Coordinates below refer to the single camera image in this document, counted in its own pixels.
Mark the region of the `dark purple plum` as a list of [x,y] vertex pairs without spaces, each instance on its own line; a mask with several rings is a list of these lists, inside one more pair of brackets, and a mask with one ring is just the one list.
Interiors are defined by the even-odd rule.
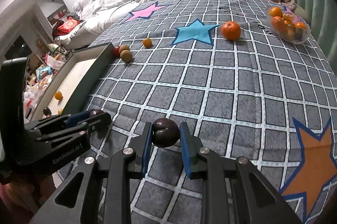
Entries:
[[49,107],[44,107],[43,108],[43,114],[46,116],[46,117],[50,117],[52,115],[52,112],[50,110]]

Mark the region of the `yellow cherry tomato front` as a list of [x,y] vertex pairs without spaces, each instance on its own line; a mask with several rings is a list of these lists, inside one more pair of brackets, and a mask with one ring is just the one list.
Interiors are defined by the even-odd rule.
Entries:
[[55,94],[54,94],[54,98],[58,101],[61,101],[63,99],[63,94],[61,91],[56,91]]

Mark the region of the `large white tray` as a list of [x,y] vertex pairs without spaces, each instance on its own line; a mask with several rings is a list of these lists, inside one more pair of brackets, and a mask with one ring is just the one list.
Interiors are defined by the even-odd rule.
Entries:
[[[63,114],[80,112],[96,81],[113,61],[113,49],[112,43],[104,43],[73,53],[45,90],[30,120],[44,118],[44,107],[49,107],[53,115],[59,109]],[[61,101],[54,98],[58,90],[63,94]]]

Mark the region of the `pile of snack bags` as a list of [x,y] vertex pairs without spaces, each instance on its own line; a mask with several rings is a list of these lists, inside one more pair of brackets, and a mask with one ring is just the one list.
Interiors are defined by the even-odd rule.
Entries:
[[23,113],[25,120],[29,120],[35,111],[45,90],[56,77],[61,67],[74,52],[63,46],[51,43],[50,51],[40,57],[31,54],[28,58],[26,75],[27,85],[23,92]]

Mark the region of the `red tomato by tray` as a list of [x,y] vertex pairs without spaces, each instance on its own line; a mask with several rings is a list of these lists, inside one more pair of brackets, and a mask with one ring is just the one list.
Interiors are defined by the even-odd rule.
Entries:
[[112,51],[112,54],[116,57],[120,56],[119,47],[115,47]]

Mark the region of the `brown kiwi near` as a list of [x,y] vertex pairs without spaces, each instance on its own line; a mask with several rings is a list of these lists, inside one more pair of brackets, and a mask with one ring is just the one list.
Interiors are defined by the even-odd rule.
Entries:
[[123,50],[121,53],[120,53],[120,58],[123,62],[125,63],[130,63],[133,59],[133,55],[132,55],[132,52],[129,51],[129,50]]

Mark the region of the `brown kiwi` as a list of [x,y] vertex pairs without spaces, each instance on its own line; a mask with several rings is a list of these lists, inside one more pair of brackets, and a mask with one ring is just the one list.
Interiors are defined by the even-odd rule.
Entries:
[[119,54],[121,54],[121,53],[122,53],[123,51],[125,51],[125,50],[127,50],[127,51],[130,50],[130,48],[129,48],[128,45],[122,45],[122,46],[120,46],[120,47],[119,47]]
[[132,52],[129,51],[129,50],[123,50],[121,53],[120,53],[120,58],[123,62],[125,63],[130,63],[133,59],[133,55],[132,55]]

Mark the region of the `brown kiwi far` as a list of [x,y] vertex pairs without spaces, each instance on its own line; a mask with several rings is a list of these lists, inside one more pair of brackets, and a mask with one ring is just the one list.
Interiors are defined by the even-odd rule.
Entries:
[[127,51],[130,50],[130,48],[129,48],[128,45],[122,45],[122,46],[120,46],[120,47],[119,47],[119,54],[121,54],[121,53],[122,53],[123,51],[125,51],[125,50],[127,50]]

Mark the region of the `red cushion at left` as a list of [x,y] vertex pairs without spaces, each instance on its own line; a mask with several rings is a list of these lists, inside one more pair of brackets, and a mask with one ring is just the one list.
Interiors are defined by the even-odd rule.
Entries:
[[57,27],[54,31],[56,35],[67,35],[70,33],[76,26],[80,24],[80,21],[74,19],[72,17],[68,17],[67,21],[65,21],[62,25]]

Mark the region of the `small orange kumquat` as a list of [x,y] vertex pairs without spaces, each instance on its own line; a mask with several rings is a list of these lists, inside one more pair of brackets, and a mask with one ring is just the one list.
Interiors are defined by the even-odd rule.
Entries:
[[151,48],[152,47],[152,40],[150,38],[146,38],[143,40],[143,46],[145,48]]

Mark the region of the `grey checked tablecloth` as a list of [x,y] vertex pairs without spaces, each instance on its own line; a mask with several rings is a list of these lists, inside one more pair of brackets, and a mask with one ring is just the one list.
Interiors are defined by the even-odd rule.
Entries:
[[[187,122],[203,145],[250,159],[303,223],[316,223],[336,193],[336,76],[319,45],[270,31],[263,0],[161,0],[150,18],[127,15],[94,41],[128,45],[82,105],[110,113],[86,157],[107,158],[146,122]],[[236,41],[221,26],[241,27]],[[152,47],[143,40],[150,38]]]

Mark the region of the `orange mandarin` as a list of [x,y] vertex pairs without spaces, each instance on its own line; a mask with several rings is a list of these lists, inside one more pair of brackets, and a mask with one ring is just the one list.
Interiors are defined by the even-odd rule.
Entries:
[[227,21],[221,26],[222,35],[230,41],[236,41],[241,36],[241,27],[234,21]]

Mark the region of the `glass bowl of oranges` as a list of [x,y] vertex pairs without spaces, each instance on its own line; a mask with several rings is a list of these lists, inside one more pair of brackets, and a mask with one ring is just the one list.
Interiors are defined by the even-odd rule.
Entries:
[[267,7],[266,17],[271,31],[289,43],[300,45],[311,35],[308,23],[284,6]]

